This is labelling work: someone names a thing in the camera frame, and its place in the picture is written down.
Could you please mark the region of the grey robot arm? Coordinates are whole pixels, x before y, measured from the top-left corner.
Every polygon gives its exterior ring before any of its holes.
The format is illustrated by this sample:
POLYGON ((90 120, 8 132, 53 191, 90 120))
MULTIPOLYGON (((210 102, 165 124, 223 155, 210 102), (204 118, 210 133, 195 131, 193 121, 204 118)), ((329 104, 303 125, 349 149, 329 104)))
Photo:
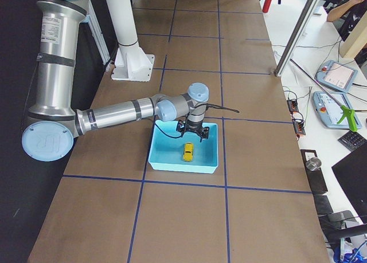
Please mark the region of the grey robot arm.
POLYGON ((177 131, 195 133, 207 139, 209 128, 202 125, 209 90, 193 83, 176 97, 157 94, 101 108, 92 108, 97 85, 93 76, 79 83, 77 42, 80 24, 91 19, 92 31, 99 25, 90 0, 37 0, 42 11, 40 51, 35 71, 37 96, 27 109, 21 144, 31 158, 51 162, 63 158, 74 139, 89 131, 158 116, 162 121, 178 120, 177 131))

